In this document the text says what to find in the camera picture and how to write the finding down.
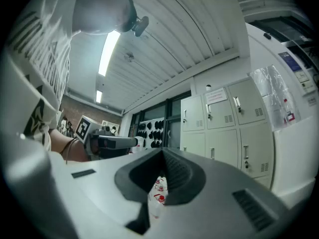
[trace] vent slot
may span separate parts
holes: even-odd
[[[203,126],[203,121],[202,120],[197,120],[196,121],[196,126]]]
[[[258,231],[261,231],[274,222],[274,219],[246,190],[234,192],[233,196],[249,221]]]
[[[266,172],[268,171],[268,168],[269,168],[269,163],[264,163],[264,164],[261,164],[261,172]]]
[[[226,123],[233,122],[233,116],[232,115],[224,116],[224,118],[225,118],[225,122]]]
[[[264,115],[263,110],[261,108],[255,109],[256,116]]]

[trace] ceiling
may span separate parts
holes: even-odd
[[[131,31],[121,34],[105,77],[98,69],[106,35],[80,33],[72,39],[69,92],[95,104],[96,90],[102,91],[100,106],[120,113],[217,54],[236,48],[249,55],[237,0],[133,1],[138,16],[148,16],[150,23],[139,38]]]

